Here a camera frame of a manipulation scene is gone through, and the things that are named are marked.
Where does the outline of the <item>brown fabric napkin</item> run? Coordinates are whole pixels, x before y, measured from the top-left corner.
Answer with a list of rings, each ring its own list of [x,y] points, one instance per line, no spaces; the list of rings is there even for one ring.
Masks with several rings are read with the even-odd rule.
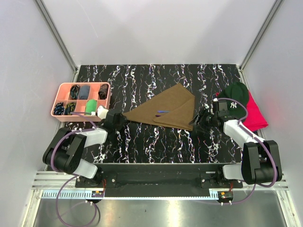
[[[159,110],[170,112],[158,113]],[[123,115],[132,122],[192,131],[193,126],[188,123],[193,120],[194,111],[195,96],[178,83]]]

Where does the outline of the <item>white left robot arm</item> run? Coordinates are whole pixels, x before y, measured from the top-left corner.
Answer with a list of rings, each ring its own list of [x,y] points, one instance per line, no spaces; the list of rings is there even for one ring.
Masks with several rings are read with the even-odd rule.
[[[96,116],[101,120],[97,126],[91,122],[92,128],[69,130],[60,128],[46,149],[42,161],[56,172],[86,178],[91,187],[98,187],[102,183],[102,168],[82,158],[86,147],[104,144],[120,131],[127,122],[127,118],[113,109],[99,106],[94,112],[73,112],[83,118]]]

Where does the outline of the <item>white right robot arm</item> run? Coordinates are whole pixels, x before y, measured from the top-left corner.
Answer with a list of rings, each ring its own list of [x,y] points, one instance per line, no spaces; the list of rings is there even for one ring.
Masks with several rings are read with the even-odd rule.
[[[244,124],[248,115],[236,118],[228,109],[228,102],[236,103],[244,111],[246,107],[231,98],[215,98],[212,110],[202,108],[190,121],[190,124],[200,127],[207,133],[212,128],[219,129],[230,137],[242,150],[240,164],[227,164],[220,173],[215,175],[219,187],[228,186],[232,180],[246,184],[257,184],[262,187],[272,187],[282,179],[282,168],[278,144],[273,140],[265,140],[249,130]]]

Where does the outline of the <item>black yellow patterned roll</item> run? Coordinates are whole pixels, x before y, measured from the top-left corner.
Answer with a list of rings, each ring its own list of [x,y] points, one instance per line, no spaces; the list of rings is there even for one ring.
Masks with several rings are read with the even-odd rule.
[[[70,102],[66,105],[64,110],[64,115],[72,115],[72,112],[75,111],[76,103]]]

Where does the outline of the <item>black multicolour patterned roll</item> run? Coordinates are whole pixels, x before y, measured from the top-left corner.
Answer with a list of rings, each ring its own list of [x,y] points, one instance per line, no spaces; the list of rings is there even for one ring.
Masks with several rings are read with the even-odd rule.
[[[79,91],[80,91],[80,85],[77,85],[77,84],[72,85],[72,87],[70,88],[70,98],[72,100],[77,100]]]

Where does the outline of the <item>black blue patterned roll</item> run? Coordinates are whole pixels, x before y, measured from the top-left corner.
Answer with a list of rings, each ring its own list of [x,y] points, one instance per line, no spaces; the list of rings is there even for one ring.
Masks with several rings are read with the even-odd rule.
[[[65,110],[64,103],[59,102],[54,106],[53,115],[63,115],[64,110]]]

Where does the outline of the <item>dark paisley rolled cloth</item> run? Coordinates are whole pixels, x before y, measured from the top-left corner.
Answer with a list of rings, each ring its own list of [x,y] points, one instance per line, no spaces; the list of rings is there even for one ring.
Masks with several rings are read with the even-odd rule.
[[[100,86],[99,91],[98,91],[98,97],[99,97],[100,100],[107,99],[108,89],[109,89],[108,84],[102,84]]]

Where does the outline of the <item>green rolled cloth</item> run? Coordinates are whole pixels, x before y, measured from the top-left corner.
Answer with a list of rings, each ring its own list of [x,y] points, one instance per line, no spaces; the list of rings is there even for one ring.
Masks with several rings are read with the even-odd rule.
[[[97,101],[95,99],[91,99],[86,103],[85,114],[91,115],[92,112],[95,112],[97,108]]]

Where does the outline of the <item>dark green baseball cap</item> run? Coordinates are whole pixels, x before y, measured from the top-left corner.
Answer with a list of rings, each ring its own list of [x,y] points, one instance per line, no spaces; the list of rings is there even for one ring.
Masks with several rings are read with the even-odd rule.
[[[228,98],[226,100],[228,110],[232,116],[237,120],[243,118],[246,115],[244,108],[237,102],[241,103],[245,108],[249,102],[249,91],[247,87],[241,82],[234,82],[228,85],[221,93],[217,94],[217,98]]]

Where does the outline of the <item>grey-blue rolled cloth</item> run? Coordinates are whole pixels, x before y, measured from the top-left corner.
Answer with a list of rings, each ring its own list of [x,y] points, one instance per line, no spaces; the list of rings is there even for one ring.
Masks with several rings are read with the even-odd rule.
[[[86,99],[88,99],[89,92],[90,92],[90,86],[89,85],[83,85],[83,86],[81,86],[81,88],[79,90],[78,99],[79,100],[86,100]]]

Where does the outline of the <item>pink divided organizer tray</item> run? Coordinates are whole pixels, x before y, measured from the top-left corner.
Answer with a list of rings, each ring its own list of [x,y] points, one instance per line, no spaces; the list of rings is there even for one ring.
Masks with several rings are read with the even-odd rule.
[[[89,92],[89,97],[86,100],[72,100],[70,98],[70,88],[72,85],[89,85],[90,86],[90,92]],[[108,89],[108,95],[107,99],[105,100],[100,100],[98,97],[98,91],[99,88],[102,84],[108,84],[109,89]],[[53,103],[52,111],[51,111],[51,116],[55,117],[57,120],[61,122],[99,122],[101,119],[97,116],[97,110],[100,106],[103,106],[106,109],[109,109],[110,106],[110,97],[111,97],[111,90],[110,90],[110,84],[107,82],[90,82],[90,83],[62,83],[59,86],[55,101]],[[95,99],[97,101],[97,108],[95,112],[92,112],[91,115],[86,115],[85,114],[85,108],[86,108],[86,103],[91,100]],[[63,102],[64,107],[70,102],[75,102],[76,107],[75,111],[72,112],[72,115],[53,115],[53,109],[54,106],[59,103]]]

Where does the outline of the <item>pink red folded cloth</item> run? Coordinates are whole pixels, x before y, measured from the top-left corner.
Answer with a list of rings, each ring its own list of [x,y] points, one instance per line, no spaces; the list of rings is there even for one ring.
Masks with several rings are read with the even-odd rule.
[[[262,115],[258,105],[255,103],[250,91],[249,91],[249,101],[247,103],[248,116],[243,121],[244,126],[246,126],[251,131],[257,131],[268,126],[268,122]]]

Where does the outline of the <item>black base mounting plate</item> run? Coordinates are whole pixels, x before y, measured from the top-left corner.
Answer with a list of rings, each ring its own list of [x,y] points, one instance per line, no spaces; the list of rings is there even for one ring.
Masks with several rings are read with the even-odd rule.
[[[98,164],[97,181],[81,177],[77,188],[101,188],[110,199],[207,198],[210,189],[241,189],[242,182],[226,180],[222,164]]]

